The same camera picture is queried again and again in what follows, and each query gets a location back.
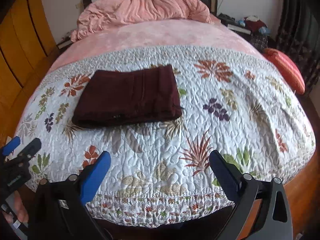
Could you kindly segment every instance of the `orange pillow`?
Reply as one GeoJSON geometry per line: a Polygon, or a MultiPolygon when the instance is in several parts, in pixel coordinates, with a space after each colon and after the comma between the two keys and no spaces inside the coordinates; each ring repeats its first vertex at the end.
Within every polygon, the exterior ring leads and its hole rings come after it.
{"type": "Polygon", "coordinates": [[[286,54],[277,49],[266,48],[263,56],[277,67],[285,81],[297,94],[304,93],[303,77],[295,63],[286,54]]]}

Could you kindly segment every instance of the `curtain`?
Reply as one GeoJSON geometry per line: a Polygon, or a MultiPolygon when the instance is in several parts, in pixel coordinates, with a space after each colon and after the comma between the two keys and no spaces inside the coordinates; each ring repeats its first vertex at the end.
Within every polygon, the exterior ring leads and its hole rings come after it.
{"type": "Polygon", "coordinates": [[[297,65],[308,95],[320,75],[320,26],[302,0],[284,0],[276,48],[297,65]]]}

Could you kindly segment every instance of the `human hand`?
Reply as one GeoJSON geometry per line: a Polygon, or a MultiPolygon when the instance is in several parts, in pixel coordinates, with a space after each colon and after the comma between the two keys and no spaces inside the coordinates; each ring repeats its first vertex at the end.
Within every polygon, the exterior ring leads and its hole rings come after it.
{"type": "MultiPolygon", "coordinates": [[[[15,191],[13,194],[14,194],[14,208],[16,210],[16,215],[18,220],[22,223],[28,222],[29,220],[28,212],[26,211],[26,208],[22,203],[22,199],[20,197],[19,192],[15,191]]],[[[13,216],[11,214],[7,214],[4,211],[2,213],[8,223],[13,223],[13,216]]]]}

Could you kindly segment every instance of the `bed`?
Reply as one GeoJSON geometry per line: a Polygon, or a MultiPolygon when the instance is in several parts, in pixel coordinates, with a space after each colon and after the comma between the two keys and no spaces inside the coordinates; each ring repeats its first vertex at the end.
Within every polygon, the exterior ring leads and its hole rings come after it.
{"type": "Polygon", "coordinates": [[[41,178],[79,174],[106,150],[111,168],[86,204],[90,214],[154,228],[232,204],[209,168],[214,149],[242,173],[266,181],[286,183],[308,163],[315,136],[294,93],[272,63],[220,23],[215,2],[208,1],[211,23],[165,19],[116,26],[76,41],[55,61],[16,130],[22,143],[14,156],[33,138],[42,141],[30,163],[29,188],[35,191],[41,178]],[[71,122],[96,70],[167,64],[175,73],[181,118],[90,130],[71,122]]]}

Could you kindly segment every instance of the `pink blanket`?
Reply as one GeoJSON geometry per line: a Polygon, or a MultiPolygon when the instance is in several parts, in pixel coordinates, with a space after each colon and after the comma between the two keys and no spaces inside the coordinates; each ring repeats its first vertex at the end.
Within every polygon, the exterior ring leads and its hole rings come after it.
{"type": "Polygon", "coordinates": [[[200,0],[97,0],[78,18],[73,42],[114,26],[165,20],[192,19],[211,23],[208,7],[200,0]]]}
{"type": "Polygon", "coordinates": [[[143,22],[91,35],[74,43],[52,65],[60,66],[116,50],[158,45],[199,45],[233,49],[265,59],[251,44],[211,15],[212,23],[192,20],[143,22]]]}

